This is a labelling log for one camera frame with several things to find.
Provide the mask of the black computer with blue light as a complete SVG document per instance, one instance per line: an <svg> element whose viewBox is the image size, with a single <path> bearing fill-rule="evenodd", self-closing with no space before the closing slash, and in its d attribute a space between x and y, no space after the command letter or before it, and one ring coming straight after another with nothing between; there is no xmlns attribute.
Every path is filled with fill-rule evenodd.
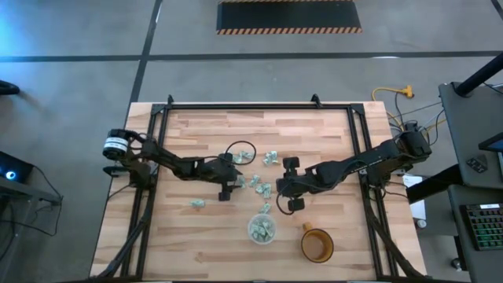
<svg viewBox="0 0 503 283"><path fill-rule="evenodd" d="M33 168L33 164L0 151L0 177L13 182L26 183Z"/></svg>

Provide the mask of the amber glass mug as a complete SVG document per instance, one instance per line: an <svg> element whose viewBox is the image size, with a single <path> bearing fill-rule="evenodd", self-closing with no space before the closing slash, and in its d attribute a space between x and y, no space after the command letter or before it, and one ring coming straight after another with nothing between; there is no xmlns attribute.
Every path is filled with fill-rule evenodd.
<svg viewBox="0 0 503 283"><path fill-rule="evenodd" d="M303 236L300 241L303 255L312 263L329 261L334 252L333 239L328 232L314 228L310 222L303 224Z"/></svg>

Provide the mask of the black metal side stand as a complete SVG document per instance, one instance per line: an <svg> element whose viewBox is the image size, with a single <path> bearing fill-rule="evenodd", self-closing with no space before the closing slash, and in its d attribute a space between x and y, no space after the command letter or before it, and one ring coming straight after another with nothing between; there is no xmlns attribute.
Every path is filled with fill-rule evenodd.
<svg viewBox="0 0 503 283"><path fill-rule="evenodd" d="M14 226L19 226L22 228L28 228L31 230L36 230L40 233L43 233L47 236L54 237L57 234L57 228L59 224L59 219L61 215L62 209L62 200L63 197L56 190L54 193L47 193L41 191L40 189L36 189L35 187L28 186L19 182L9 181L5 178L0 177L0 189L5 190L7 193L20 197L21 199L25 199L28 203L24 216L20 219L20 221L16 220L0 220L0 222L5 222L9 224L13 224ZM56 222L54 225L54 231L52 233L42 230L36 226L30 225L27 223L28 217L31 214L35 213L37 209L37 205L40 201L48 202L51 206L58 206L59 211L57 214Z"/></svg>

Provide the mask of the monitor with blue screen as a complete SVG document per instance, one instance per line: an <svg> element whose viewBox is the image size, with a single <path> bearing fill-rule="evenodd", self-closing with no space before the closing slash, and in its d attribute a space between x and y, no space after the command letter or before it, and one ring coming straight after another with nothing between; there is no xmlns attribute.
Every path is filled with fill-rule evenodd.
<svg viewBox="0 0 503 283"><path fill-rule="evenodd" d="M486 141L478 144L480 150L503 153L503 132L488 138Z"/></svg>

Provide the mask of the black pole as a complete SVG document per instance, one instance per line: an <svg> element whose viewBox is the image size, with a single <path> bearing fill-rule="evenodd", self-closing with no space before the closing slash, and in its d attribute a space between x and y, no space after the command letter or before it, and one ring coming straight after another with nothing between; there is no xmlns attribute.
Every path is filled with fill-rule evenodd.
<svg viewBox="0 0 503 283"><path fill-rule="evenodd" d="M472 91L488 79L503 70L503 52L468 77L464 82L454 87L454 92L460 97L471 97Z"/></svg>

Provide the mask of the person's foot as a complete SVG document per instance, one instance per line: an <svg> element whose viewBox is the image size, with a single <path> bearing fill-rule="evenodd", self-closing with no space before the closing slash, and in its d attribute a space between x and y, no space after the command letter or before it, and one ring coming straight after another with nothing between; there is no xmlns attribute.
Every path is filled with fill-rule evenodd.
<svg viewBox="0 0 503 283"><path fill-rule="evenodd" d="M0 80L0 95L15 95L19 92L20 88L17 85Z"/></svg>

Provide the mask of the black metal table frame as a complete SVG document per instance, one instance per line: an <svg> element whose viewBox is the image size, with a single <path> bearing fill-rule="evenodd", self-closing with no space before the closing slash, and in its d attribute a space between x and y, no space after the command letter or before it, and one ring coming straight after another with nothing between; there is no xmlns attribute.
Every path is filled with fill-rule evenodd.
<svg viewBox="0 0 503 283"><path fill-rule="evenodd" d="M151 131L179 156L213 156L226 150L256 151L263 156L297 156L301 167L343 160L391 137L380 102L217 104L135 103L127 128ZM152 222L132 251L129 270L112 283L136 281L346 281L373 280L388 268L382 245L372 247L363 208L362 188L350 175L333 191L306 196L306 207L281 213L283 200L271 198L277 235L270 244L250 240L247 226L264 205L253 188L218 200L220 186L184 182L160 170ZM204 200L193 208L192 200ZM303 224L329 233L331 259L312 263L301 251Z"/></svg>

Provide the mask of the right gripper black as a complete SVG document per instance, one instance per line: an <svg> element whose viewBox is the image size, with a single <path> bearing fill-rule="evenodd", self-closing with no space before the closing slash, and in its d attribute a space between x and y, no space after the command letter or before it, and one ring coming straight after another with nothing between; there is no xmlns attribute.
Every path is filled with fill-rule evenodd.
<svg viewBox="0 0 503 283"><path fill-rule="evenodd" d="M317 189L314 186L316 179L313 174L298 175L299 158L288 157L283 159L285 169L284 177L276 180L277 197L288 198L288 210L290 212L300 211L305 208L304 193L315 194Z"/></svg>

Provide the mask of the grey desk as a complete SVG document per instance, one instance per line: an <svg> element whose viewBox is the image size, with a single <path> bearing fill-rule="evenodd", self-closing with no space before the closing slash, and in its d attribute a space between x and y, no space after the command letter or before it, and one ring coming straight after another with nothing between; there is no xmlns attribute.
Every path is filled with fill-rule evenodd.
<svg viewBox="0 0 503 283"><path fill-rule="evenodd" d="M473 187L503 189L498 154L478 147L480 142L503 132L503 94L479 86L471 97L460 97L452 83L444 83L439 85L439 96L463 182ZM477 156L485 156L487 161L488 169L481 174L466 164Z"/></svg>

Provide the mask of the black desk crossbar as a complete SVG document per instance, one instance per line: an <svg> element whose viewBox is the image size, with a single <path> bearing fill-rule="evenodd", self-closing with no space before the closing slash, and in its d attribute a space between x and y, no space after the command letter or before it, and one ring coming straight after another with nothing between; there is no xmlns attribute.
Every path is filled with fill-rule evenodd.
<svg viewBox="0 0 503 283"><path fill-rule="evenodd" d="M427 177L423 181L406 189L410 204L416 203L437 193L448 189L451 185L463 185L461 172L458 165L453 165L436 175Z"/></svg>

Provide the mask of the white paper sheet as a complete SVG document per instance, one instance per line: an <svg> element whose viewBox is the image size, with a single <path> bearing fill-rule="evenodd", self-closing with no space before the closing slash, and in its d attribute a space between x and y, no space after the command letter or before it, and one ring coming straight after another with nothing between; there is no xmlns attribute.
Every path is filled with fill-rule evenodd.
<svg viewBox="0 0 503 283"><path fill-rule="evenodd" d="M423 178L416 175L403 175L403 184L406 186L407 196L410 195L409 188L423 181ZM409 207L412 212L412 216L415 219L426 219L426 209L424 200L418 200L414 203L410 203Z"/></svg>

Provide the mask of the clear plastic cup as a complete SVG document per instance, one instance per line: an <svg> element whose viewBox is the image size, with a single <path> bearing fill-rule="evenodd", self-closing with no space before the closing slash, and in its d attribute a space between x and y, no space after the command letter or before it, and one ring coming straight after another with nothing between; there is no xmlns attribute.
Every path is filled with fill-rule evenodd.
<svg viewBox="0 0 503 283"><path fill-rule="evenodd" d="M272 230L274 232L274 237L269 241L258 242L252 237L251 225L252 224L259 224L259 223L261 225L263 225L264 222L270 222L273 225ZM274 240L274 238L276 236L276 232L277 232L276 222L270 215L257 214L255 216L253 216L250 219L250 221L248 222L248 236L249 236L250 240L255 242L256 244L261 244L261 245L270 244Z"/></svg>

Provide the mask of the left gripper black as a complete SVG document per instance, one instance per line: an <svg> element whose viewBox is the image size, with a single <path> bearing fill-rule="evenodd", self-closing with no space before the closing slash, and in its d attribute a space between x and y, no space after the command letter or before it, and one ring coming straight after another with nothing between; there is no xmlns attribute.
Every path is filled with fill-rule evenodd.
<svg viewBox="0 0 503 283"><path fill-rule="evenodd" d="M232 165L233 155L231 153L221 153L216 159L209 162L213 172L213 179L222 186L218 194L219 201L229 201L231 193L235 189L241 189L241 185L234 184L234 179L242 173Z"/></svg>

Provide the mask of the dark charcoal desk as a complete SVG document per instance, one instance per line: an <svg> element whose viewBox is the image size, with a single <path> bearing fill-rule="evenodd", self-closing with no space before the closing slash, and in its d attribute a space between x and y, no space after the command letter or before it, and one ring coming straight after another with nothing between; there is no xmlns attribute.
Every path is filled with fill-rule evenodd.
<svg viewBox="0 0 503 283"><path fill-rule="evenodd" d="M503 250L475 250L460 211L463 204L503 203L503 189L452 185L448 194L458 232L455 242L462 270L468 271L471 283L503 283Z"/></svg>

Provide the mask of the black controller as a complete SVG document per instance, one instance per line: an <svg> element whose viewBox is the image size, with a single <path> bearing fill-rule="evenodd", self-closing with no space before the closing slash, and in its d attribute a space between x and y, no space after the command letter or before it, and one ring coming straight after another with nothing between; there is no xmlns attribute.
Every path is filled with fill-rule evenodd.
<svg viewBox="0 0 503 283"><path fill-rule="evenodd" d="M485 156L472 157L466 161L466 164L472 170L474 170L475 172L480 173L480 174L485 172L488 169Z"/></svg>

